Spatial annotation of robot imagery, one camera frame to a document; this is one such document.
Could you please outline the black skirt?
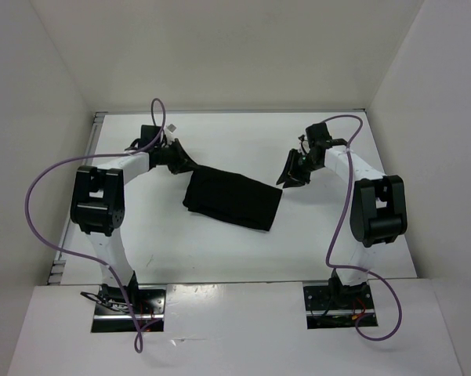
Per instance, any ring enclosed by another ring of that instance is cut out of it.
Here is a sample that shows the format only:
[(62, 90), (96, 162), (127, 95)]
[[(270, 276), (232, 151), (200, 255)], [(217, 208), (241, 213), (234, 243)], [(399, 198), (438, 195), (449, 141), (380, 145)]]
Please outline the black skirt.
[(244, 175), (201, 166), (193, 171), (183, 205), (190, 212), (268, 232), (282, 190)]

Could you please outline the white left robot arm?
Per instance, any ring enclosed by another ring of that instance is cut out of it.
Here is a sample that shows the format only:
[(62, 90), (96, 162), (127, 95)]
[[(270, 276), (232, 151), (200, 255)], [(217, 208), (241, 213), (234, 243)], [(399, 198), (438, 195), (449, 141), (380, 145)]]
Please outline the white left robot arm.
[(199, 169), (168, 129), (142, 125), (140, 137), (125, 149), (124, 156), (98, 166), (82, 165), (76, 172), (71, 221), (88, 237), (96, 258), (102, 261), (100, 304), (113, 302), (123, 313), (135, 311), (141, 296), (121, 238), (125, 185), (161, 165), (173, 175)]

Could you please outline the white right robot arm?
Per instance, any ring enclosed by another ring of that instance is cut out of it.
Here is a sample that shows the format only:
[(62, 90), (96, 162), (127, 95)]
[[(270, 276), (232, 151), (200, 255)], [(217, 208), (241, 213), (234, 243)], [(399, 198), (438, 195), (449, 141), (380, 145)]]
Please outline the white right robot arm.
[[(393, 243), (408, 227), (403, 179), (373, 168), (351, 150), (351, 141), (335, 139), (326, 123), (306, 128), (300, 148), (288, 153), (277, 180), (284, 188), (305, 186), (311, 174), (326, 168), (346, 183), (346, 199), (326, 253), (332, 269), (329, 302), (344, 308), (365, 291), (369, 271), (382, 244)], [(347, 263), (333, 264), (332, 251), (345, 222), (357, 242)]]

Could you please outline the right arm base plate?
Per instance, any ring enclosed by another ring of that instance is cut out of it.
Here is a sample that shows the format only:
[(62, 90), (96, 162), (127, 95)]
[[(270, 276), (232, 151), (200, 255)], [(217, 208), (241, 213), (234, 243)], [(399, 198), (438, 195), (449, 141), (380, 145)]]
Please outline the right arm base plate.
[(332, 289), (325, 283), (303, 285), (306, 323), (309, 330), (355, 327), (377, 327), (371, 289), (364, 284), (360, 290), (334, 300)]

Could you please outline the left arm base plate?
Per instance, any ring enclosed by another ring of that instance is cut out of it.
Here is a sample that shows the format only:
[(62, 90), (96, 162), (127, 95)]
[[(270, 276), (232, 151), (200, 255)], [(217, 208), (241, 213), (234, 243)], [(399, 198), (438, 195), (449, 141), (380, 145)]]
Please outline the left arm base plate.
[[(137, 322), (145, 331), (162, 332), (165, 321), (165, 285), (139, 286), (139, 297), (132, 303)], [(102, 286), (97, 293), (81, 292), (81, 295), (95, 303), (92, 317), (92, 333), (135, 332), (136, 328), (129, 314), (129, 308), (116, 289), (112, 295)]]

